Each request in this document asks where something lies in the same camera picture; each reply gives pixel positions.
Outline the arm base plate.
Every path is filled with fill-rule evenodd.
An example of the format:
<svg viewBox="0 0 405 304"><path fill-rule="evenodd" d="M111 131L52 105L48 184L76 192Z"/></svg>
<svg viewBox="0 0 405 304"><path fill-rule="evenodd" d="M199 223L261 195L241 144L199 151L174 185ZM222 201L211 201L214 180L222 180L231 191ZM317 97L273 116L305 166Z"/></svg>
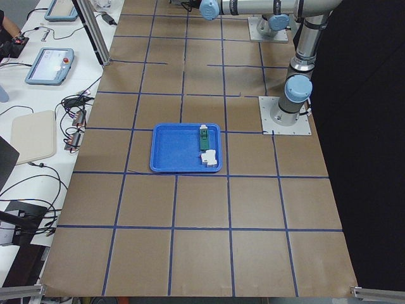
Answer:
<svg viewBox="0 0 405 304"><path fill-rule="evenodd" d="M255 42L288 43L286 28L290 18L286 14L261 15L248 18L249 37Z"/></svg>
<svg viewBox="0 0 405 304"><path fill-rule="evenodd" d="M307 114L301 115L305 106L302 106L299 112L290 114L282 111L279 107L279 97L260 96L258 99L263 134L276 136L311 135L309 118Z"/></svg>

